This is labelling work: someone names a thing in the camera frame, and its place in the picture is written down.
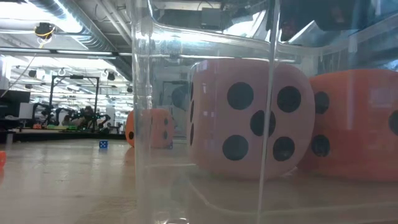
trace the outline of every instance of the large foam die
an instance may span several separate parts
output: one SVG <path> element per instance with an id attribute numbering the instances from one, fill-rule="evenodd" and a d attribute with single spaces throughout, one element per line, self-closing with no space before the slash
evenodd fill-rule
<path id="1" fill-rule="evenodd" d="M 151 147 L 171 147 L 174 137 L 174 121 L 168 110 L 153 108 L 150 110 Z"/>
<path id="2" fill-rule="evenodd" d="M 268 62 L 213 59 L 192 69 L 187 116 L 191 160 L 216 174 L 259 178 Z M 301 160 L 315 119 L 308 78 L 286 64 L 279 64 L 274 72 L 266 178 L 291 170 Z"/>
<path id="3" fill-rule="evenodd" d="M 315 127 L 299 168 L 333 177 L 398 180 L 398 73 L 348 70 L 310 79 Z"/>

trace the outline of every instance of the transparent plastic container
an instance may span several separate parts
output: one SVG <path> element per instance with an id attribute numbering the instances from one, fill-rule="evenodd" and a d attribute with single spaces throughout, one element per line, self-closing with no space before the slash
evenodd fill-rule
<path id="1" fill-rule="evenodd" d="M 397 10 L 135 1 L 138 223 L 398 222 Z"/>

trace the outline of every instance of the pink die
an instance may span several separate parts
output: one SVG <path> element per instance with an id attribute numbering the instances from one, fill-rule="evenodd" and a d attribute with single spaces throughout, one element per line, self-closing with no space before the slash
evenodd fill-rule
<path id="1" fill-rule="evenodd" d="M 187 139 L 191 160 L 217 174 L 258 179 L 268 62 L 205 60 L 193 68 Z M 311 139 L 315 103 L 307 77 L 279 64 L 272 91 L 265 177 L 296 166 Z"/>

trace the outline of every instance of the ductwork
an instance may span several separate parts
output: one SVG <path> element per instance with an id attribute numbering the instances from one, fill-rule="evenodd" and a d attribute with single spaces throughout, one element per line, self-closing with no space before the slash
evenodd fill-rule
<path id="1" fill-rule="evenodd" d="M 29 0 L 30 3 L 44 12 L 59 19 L 56 24 L 65 32 L 79 32 L 83 36 L 73 37 L 88 50 L 116 52 L 116 47 L 105 37 L 94 22 L 81 10 L 79 5 L 71 0 Z M 106 60 L 113 64 L 116 70 L 130 82 L 132 81 L 131 65 L 121 57 Z"/>

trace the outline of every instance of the floor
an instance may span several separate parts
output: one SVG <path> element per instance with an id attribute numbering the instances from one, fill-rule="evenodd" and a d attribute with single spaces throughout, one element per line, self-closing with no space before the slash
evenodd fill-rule
<path id="1" fill-rule="evenodd" d="M 0 171 L 1 224 L 398 223 L 398 183 L 294 170 L 265 182 L 261 197 L 257 210 L 258 182 L 200 170 L 181 140 L 137 154 L 125 141 L 14 143 Z"/>
<path id="2" fill-rule="evenodd" d="M 134 149 L 98 140 L 14 143 L 0 173 L 0 223 L 133 223 Z"/>

